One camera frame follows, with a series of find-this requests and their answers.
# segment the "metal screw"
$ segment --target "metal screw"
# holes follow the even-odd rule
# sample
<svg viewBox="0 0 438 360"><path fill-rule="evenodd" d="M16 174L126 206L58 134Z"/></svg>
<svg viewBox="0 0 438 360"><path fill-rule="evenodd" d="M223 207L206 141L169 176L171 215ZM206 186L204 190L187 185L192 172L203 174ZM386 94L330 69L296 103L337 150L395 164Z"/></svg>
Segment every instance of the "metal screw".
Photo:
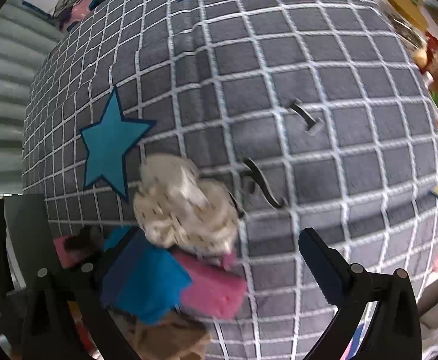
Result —
<svg viewBox="0 0 438 360"><path fill-rule="evenodd" d="M405 279L407 277L407 271L405 269L399 268L397 270L397 276L399 276L402 279Z"/></svg>
<svg viewBox="0 0 438 360"><path fill-rule="evenodd" d="M90 262L87 262L86 264L84 264L81 267L81 271L83 271L86 274L88 272L91 272L93 270L93 268L94 268L94 265L91 264Z"/></svg>
<svg viewBox="0 0 438 360"><path fill-rule="evenodd" d="M38 278L44 278L47 275L47 268L41 268L38 270Z"/></svg>
<svg viewBox="0 0 438 360"><path fill-rule="evenodd" d="M355 274L361 274L364 271L364 267L360 264L352 264L350 270Z"/></svg>

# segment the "patterned cloth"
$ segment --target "patterned cloth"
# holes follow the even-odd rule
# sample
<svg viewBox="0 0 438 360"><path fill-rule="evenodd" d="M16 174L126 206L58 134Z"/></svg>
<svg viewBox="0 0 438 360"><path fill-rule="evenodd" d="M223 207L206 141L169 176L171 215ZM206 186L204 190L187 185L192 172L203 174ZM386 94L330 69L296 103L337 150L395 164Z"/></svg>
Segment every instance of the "patterned cloth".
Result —
<svg viewBox="0 0 438 360"><path fill-rule="evenodd" d="M438 246L438 137L419 72L371 0L108 0L53 50L31 87L24 190L43 192L55 236L135 223L105 183L83 191L81 127L113 85L127 117L157 120L127 157L187 156L246 211L238 264L249 295L211 327L208 358L301 359L331 321L297 250L314 227L351 262L409 271L423 290ZM288 109L299 98L325 127ZM241 190L243 157L263 170L272 209ZM367 307L364 320L371 318Z"/></svg>
<svg viewBox="0 0 438 360"><path fill-rule="evenodd" d="M197 180L199 169L183 157L149 155L141 166L134 215L149 242L177 244L201 254L231 254L238 213L227 188L217 180Z"/></svg>

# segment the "pink sponge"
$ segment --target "pink sponge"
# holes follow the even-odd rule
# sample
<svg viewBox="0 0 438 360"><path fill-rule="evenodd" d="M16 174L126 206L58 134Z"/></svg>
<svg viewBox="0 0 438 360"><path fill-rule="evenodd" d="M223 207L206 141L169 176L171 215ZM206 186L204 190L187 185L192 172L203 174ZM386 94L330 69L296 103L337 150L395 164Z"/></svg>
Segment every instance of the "pink sponge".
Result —
<svg viewBox="0 0 438 360"><path fill-rule="evenodd" d="M181 292L181 304L212 317L234 318L244 300L246 281L179 249L172 255L192 279L192 285Z"/></svg>

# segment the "beige fabric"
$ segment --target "beige fabric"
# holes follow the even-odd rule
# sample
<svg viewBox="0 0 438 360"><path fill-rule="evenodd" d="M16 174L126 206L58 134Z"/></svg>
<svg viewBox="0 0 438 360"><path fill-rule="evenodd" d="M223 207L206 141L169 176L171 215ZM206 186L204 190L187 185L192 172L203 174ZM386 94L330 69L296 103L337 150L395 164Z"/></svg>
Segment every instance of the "beige fabric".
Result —
<svg viewBox="0 0 438 360"><path fill-rule="evenodd" d="M148 157L134 196L136 220L155 245L230 253L238 234L237 211L222 183L198 180L198 175L190 160L169 154Z"/></svg>
<svg viewBox="0 0 438 360"><path fill-rule="evenodd" d="M138 321L131 345L144 360L204 360L209 341L202 323L171 311L155 326Z"/></svg>

